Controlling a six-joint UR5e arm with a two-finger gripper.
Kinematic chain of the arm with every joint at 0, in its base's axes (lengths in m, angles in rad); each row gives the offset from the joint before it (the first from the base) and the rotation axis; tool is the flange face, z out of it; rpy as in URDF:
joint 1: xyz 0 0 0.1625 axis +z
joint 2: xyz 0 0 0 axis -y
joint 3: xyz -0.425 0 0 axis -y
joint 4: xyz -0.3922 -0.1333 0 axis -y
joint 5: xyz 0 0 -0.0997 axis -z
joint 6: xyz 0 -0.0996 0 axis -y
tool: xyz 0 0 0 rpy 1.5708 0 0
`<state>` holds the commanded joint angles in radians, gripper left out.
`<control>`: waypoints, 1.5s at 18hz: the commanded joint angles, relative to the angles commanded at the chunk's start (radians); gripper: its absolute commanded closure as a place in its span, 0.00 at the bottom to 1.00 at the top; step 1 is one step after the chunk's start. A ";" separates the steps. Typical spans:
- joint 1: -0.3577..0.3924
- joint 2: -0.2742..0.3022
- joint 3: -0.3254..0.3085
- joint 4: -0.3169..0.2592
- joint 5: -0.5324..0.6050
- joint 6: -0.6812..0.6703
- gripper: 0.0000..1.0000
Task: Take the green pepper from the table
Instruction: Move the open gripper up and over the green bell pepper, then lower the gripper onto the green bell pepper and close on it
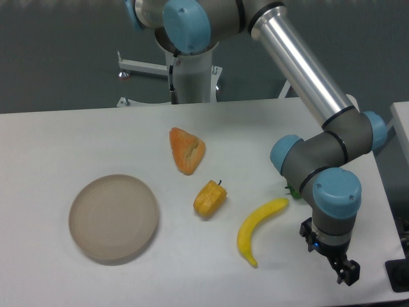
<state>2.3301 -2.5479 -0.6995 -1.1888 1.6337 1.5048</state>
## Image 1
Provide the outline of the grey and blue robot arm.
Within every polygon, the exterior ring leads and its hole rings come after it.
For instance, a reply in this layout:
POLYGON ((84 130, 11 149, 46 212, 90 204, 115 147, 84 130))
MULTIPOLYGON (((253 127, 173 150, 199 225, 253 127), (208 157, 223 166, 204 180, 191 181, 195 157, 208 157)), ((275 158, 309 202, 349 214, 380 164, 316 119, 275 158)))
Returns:
POLYGON ((384 144, 384 121, 355 108, 300 38, 280 1, 126 1, 125 7, 132 25, 154 29, 171 55, 166 75, 173 104, 211 99, 210 67, 190 64, 177 72, 177 58, 204 55, 245 31, 268 51, 322 128, 308 140, 281 138, 271 162, 312 208, 300 226, 309 251, 328 259, 339 283, 355 283, 360 266, 346 252, 362 188, 343 166, 384 144))

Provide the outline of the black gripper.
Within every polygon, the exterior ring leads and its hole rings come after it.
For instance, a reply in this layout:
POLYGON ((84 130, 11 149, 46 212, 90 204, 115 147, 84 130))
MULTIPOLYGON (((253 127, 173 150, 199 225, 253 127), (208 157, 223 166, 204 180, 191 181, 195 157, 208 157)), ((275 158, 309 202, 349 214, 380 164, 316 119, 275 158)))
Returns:
POLYGON ((354 260, 348 260, 346 256, 349 233, 329 235, 318 229, 310 217, 301 223, 299 234, 305 239, 309 252, 316 251, 327 258, 337 274, 338 284, 351 286, 359 280, 360 265, 354 260))

